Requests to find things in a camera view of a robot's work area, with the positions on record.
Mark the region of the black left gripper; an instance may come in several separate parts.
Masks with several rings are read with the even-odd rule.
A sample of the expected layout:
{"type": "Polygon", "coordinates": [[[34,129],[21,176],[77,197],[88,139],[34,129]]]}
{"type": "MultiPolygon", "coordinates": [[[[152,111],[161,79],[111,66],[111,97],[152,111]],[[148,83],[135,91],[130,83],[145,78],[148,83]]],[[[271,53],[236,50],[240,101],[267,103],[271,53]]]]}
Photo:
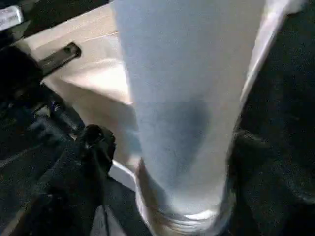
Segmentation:
{"type": "Polygon", "coordinates": [[[76,137],[85,127],[83,121],[44,79],[81,54],[82,50],[73,42],[40,61],[16,46],[1,49],[1,121],[15,119],[52,146],[76,137]]]}

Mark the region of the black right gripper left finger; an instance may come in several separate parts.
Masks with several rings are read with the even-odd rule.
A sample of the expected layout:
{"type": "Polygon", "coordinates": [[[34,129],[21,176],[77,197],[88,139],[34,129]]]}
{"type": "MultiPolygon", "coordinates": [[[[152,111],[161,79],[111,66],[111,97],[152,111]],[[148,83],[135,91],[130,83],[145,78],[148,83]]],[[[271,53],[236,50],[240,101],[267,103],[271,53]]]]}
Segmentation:
{"type": "Polygon", "coordinates": [[[89,235],[95,210],[104,198],[115,141],[110,130],[86,126],[32,188],[10,235],[89,235]]]}

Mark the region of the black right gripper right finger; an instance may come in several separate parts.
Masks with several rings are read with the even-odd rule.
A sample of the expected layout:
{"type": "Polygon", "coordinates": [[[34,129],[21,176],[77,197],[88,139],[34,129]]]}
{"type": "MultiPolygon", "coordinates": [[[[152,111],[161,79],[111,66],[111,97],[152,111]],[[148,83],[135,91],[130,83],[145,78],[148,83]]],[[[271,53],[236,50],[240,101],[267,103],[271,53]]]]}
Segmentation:
{"type": "Polygon", "coordinates": [[[313,236],[315,179],[270,142],[238,131],[230,159],[237,236],[313,236]]]}

